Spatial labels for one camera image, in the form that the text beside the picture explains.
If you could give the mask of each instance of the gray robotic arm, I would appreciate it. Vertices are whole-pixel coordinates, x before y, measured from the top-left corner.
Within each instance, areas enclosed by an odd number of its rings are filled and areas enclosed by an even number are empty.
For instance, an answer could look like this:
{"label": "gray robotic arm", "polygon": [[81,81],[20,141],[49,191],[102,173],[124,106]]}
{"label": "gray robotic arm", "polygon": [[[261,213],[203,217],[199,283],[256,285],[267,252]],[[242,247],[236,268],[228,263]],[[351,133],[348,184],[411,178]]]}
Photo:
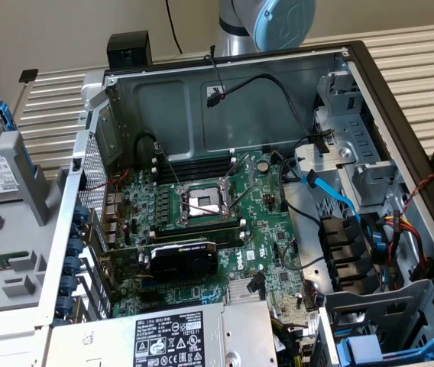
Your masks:
{"label": "gray robotic arm", "polygon": [[216,56],[298,47],[314,19],[315,0],[219,0]]}

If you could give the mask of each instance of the green pcb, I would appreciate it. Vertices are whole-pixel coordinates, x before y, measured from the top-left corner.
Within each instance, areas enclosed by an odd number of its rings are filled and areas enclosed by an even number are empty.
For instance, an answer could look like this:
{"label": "green pcb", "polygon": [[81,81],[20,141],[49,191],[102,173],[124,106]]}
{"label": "green pcb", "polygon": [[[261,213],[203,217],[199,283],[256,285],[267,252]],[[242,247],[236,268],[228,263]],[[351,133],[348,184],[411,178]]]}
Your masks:
{"label": "green pcb", "polygon": [[[261,151],[241,152],[237,159],[248,156],[236,167],[230,176],[231,202],[242,193],[245,195],[239,203],[231,208],[234,216],[227,221],[246,220],[246,236],[239,238],[239,228],[201,231],[192,235],[156,239],[149,244],[151,224],[158,229],[171,230],[181,227],[180,195],[176,184],[154,187],[148,171],[135,172],[125,181],[119,192],[130,197],[126,216],[123,220],[136,219],[137,233],[131,234],[129,246],[120,235],[116,239],[116,249],[107,255],[111,256],[116,270],[116,277],[121,287],[116,295],[113,317],[123,317],[139,312],[147,312],[158,307],[178,304],[205,304],[223,301],[230,281],[249,278],[258,269],[266,276],[267,301],[282,319],[299,322],[305,318],[305,310],[296,308],[296,295],[301,292],[302,278],[298,271],[289,271],[281,266],[274,254],[274,243],[283,251],[294,238],[293,226],[288,210],[280,211],[280,189],[278,186],[278,165],[271,165],[270,155]],[[267,162],[269,171],[260,174],[257,170],[259,162]],[[200,180],[199,185],[212,184],[215,179]],[[222,219],[217,216],[206,216],[192,219],[191,226],[201,222],[216,222]],[[227,246],[219,250],[218,273],[206,279],[194,281],[175,281],[158,283],[147,276],[138,267],[138,249],[153,248],[162,242],[175,242],[188,239],[202,239],[217,244],[235,243],[237,247]],[[300,266],[300,261],[292,250],[285,258],[290,264]]]}

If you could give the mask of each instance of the chip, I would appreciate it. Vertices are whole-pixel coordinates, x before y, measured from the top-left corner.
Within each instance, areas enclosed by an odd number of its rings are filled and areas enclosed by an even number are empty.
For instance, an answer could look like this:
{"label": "chip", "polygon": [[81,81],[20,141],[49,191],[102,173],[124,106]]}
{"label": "chip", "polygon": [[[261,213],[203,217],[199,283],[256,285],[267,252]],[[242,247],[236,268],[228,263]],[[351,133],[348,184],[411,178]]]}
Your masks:
{"label": "chip", "polygon": [[288,273],[280,273],[280,281],[288,281]]}

